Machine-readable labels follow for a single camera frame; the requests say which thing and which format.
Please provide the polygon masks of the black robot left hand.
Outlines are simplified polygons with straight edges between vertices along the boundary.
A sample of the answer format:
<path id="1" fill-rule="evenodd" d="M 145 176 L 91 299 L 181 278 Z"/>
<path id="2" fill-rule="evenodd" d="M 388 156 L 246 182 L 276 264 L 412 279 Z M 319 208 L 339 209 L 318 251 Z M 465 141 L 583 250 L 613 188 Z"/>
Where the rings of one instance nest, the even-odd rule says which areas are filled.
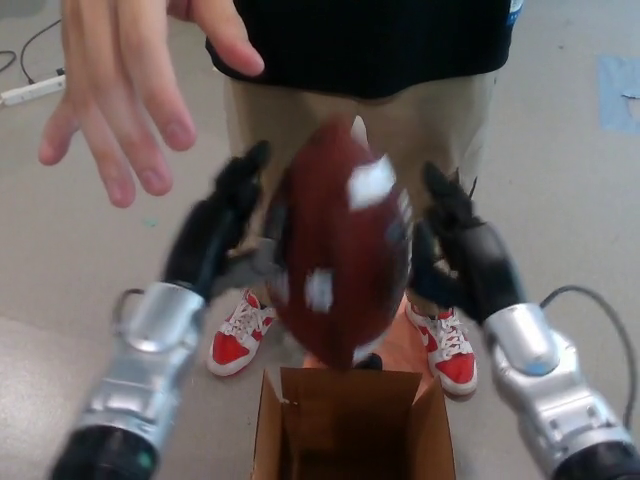
<path id="1" fill-rule="evenodd" d="M 269 158 L 269 143 L 259 141 L 221 169 L 211 193 L 187 215 L 166 261 L 164 282 L 186 287 L 210 303 L 229 289 L 251 287 L 285 270 L 290 229 L 284 202 L 265 215 L 254 248 L 231 253 L 242 242 L 262 197 L 259 174 Z"/>

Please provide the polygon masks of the person's right hand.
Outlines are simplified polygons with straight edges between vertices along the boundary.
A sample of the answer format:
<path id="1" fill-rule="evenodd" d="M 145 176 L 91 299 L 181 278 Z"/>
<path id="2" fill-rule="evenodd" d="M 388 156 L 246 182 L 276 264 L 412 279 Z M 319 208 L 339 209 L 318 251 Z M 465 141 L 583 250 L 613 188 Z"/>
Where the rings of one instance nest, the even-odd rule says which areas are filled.
<path id="1" fill-rule="evenodd" d="M 110 202 L 130 206 L 135 187 L 168 193 L 171 172 L 159 144 L 186 151 L 196 128 L 175 76 L 168 19 L 195 23 L 222 60 L 257 76 L 264 61 L 231 1 L 64 1 L 66 88 L 48 120 L 39 160 L 55 165 L 81 131 Z"/>

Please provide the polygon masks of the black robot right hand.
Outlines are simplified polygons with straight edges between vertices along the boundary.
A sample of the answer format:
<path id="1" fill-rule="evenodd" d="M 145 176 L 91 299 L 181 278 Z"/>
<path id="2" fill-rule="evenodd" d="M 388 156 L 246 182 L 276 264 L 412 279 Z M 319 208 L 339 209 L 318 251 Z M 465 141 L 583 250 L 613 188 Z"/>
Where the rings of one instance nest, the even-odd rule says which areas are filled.
<path id="1" fill-rule="evenodd" d="M 477 324 L 527 301 L 497 231 L 474 213 L 469 196 L 435 165 L 423 179 L 431 204 L 414 227 L 409 287 L 441 307 L 457 307 Z"/>

